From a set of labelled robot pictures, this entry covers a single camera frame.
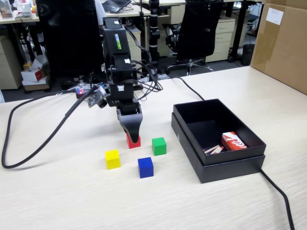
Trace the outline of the green-padded black gripper finger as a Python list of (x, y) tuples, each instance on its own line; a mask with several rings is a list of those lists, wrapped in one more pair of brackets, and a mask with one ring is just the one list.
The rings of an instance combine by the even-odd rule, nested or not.
[(126, 126), (124, 124), (125, 116), (122, 114), (121, 109), (119, 107), (117, 107), (117, 118), (118, 118), (119, 124), (123, 128), (124, 132), (127, 133), (127, 129), (126, 129)]

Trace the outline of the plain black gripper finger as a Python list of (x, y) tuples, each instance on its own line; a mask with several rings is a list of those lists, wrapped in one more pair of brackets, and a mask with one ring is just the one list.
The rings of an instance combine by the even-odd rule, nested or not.
[(139, 141), (139, 131), (142, 123), (143, 115), (142, 113), (124, 115), (125, 116), (125, 126), (127, 129), (127, 134), (133, 143)]

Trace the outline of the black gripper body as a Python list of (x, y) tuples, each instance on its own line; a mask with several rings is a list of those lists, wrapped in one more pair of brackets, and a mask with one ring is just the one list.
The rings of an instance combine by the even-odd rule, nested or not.
[(109, 94), (106, 98), (107, 103), (110, 107), (116, 107), (118, 114), (133, 115), (141, 113), (140, 104), (134, 97), (133, 84), (110, 84)]

